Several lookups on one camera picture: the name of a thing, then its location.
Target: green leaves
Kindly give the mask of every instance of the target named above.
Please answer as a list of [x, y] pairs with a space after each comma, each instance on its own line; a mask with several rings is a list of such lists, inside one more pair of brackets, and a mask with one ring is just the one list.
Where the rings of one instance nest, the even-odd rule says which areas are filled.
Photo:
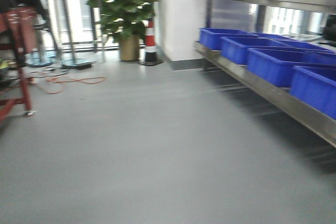
[[[154, 15], [153, 3], [158, 0], [101, 0], [102, 31], [112, 36], [115, 42], [132, 34], [145, 38], [146, 20]], [[88, 5], [98, 7], [97, 0], [88, 0]]]

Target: gray floor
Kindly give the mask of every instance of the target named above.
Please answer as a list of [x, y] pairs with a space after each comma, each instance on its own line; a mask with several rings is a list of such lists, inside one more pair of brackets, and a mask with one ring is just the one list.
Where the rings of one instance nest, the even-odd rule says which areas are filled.
[[336, 223], [324, 140], [222, 72], [108, 58], [2, 125], [1, 224]]

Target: black base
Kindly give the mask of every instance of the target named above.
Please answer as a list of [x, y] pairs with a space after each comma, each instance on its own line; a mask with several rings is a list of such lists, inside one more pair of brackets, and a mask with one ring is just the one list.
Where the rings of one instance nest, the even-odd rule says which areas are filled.
[[162, 59], [157, 59], [155, 62], [139, 61], [139, 64], [145, 65], [145, 66], [156, 66], [161, 63], [163, 63]]
[[62, 68], [63, 69], [85, 69], [92, 67], [92, 63], [88, 60], [77, 58], [76, 62], [71, 60], [63, 60]]

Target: blue plastic bin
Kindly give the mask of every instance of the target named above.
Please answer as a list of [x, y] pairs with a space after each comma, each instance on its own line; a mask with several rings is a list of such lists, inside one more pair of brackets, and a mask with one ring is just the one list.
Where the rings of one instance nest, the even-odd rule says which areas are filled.
[[199, 29], [199, 43], [205, 46], [206, 44], [206, 37], [207, 37], [207, 31], [212, 31], [214, 33], [220, 33], [223, 29], [218, 28], [200, 28]]
[[319, 47], [316, 45], [313, 45], [311, 43], [307, 43], [307, 42], [303, 42], [303, 41], [297, 41], [297, 40], [279, 40], [282, 43], [287, 44], [288, 46], [291, 47], [295, 47], [295, 48], [299, 48], [299, 49], [305, 49], [305, 50], [309, 50], [309, 51], [320, 51], [320, 52], [331, 52], [334, 53], [334, 51], [329, 50], [329, 49], [325, 49], [323, 47]]
[[290, 94], [336, 119], [336, 69], [294, 67]]
[[259, 38], [276, 39], [276, 40], [294, 40], [292, 38], [277, 34], [263, 34], [263, 33], [253, 33], [253, 34], [257, 35]]
[[201, 28], [200, 42], [211, 50], [220, 50], [222, 47], [221, 37], [257, 37], [255, 34], [241, 30]]
[[290, 48], [281, 42], [264, 38], [222, 38], [222, 56], [237, 64], [246, 65], [249, 48]]
[[311, 52], [250, 49], [247, 70], [277, 87], [290, 87], [295, 72], [293, 66], [321, 65], [336, 66], [336, 58], [325, 58]]

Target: orange and white traffic cone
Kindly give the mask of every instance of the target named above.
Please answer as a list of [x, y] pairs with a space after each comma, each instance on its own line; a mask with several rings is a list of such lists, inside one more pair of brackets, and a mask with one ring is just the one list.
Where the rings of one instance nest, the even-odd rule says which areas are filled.
[[153, 19], [148, 20], [148, 27], [146, 29], [146, 39], [145, 39], [145, 58], [140, 60], [139, 64], [145, 66], [155, 66], [163, 62], [162, 59], [158, 59], [156, 55], [156, 45], [154, 38], [154, 23]]

